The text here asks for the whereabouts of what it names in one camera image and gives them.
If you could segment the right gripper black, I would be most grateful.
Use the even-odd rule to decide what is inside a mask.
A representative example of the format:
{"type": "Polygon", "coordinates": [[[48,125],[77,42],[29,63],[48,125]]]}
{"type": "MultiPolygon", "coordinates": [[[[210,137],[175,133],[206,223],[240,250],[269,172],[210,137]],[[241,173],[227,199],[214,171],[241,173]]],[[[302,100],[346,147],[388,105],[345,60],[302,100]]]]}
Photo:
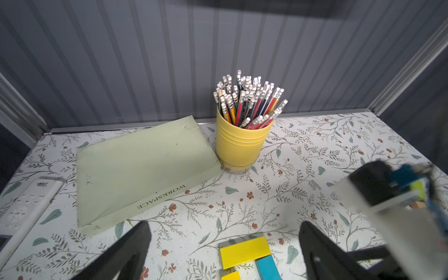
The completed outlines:
{"type": "Polygon", "coordinates": [[[397,195],[397,188],[388,178],[391,168],[382,161],[369,162],[351,173],[349,181],[373,207],[397,195]]]}

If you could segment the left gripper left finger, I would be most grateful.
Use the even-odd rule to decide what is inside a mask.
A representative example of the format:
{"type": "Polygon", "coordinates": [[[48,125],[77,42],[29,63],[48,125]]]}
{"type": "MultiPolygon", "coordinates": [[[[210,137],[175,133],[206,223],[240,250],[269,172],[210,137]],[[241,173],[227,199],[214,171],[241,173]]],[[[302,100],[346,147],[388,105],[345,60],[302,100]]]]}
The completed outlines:
{"type": "Polygon", "coordinates": [[[140,279],[151,239],[148,222],[139,222],[73,279],[140,279]]]}

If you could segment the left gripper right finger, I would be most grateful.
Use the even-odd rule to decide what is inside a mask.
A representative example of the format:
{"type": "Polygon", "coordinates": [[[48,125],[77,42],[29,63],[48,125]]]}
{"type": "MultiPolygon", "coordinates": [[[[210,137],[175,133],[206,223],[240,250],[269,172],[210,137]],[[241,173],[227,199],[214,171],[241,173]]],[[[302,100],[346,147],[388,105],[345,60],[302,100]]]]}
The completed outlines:
{"type": "Polygon", "coordinates": [[[301,224],[299,242],[309,280],[407,280],[386,246],[345,252],[312,223],[301,224]]]}

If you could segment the teal block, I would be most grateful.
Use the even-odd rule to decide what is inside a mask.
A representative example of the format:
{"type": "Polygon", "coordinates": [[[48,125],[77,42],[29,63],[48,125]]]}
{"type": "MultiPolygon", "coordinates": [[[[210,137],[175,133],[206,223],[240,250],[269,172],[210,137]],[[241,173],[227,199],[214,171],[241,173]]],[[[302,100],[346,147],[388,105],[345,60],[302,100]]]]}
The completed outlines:
{"type": "Polygon", "coordinates": [[[282,280],[272,255],[255,261],[261,280],[282,280]]]}

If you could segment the yellow block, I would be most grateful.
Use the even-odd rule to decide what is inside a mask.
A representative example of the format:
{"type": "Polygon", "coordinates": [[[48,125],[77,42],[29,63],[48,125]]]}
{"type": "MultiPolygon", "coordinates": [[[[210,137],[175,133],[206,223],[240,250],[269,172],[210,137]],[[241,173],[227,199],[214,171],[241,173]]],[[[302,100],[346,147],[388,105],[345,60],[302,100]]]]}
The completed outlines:
{"type": "Polygon", "coordinates": [[[224,270],[267,257],[270,254],[271,251],[265,236],[220,249],[221,263],[224,270]]]}
{"type": "Polygon", "coordinates": [[[221,280],[241,280],[240,274],[238,271],[234,271],[232,273],[224,275],[221,280]]]}

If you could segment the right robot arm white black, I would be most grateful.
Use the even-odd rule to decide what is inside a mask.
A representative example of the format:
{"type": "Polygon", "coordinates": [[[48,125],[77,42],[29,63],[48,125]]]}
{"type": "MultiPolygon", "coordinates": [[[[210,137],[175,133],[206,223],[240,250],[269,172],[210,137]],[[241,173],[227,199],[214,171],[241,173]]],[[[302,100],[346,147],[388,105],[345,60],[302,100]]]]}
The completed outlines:
{"type": "Polygon", "coordinates": [[[333,185],[345,208],[371,221],[412,280],[448,277],[448,221],[435,209],[432,164],[393,170],[373,161],[333,185]]]}

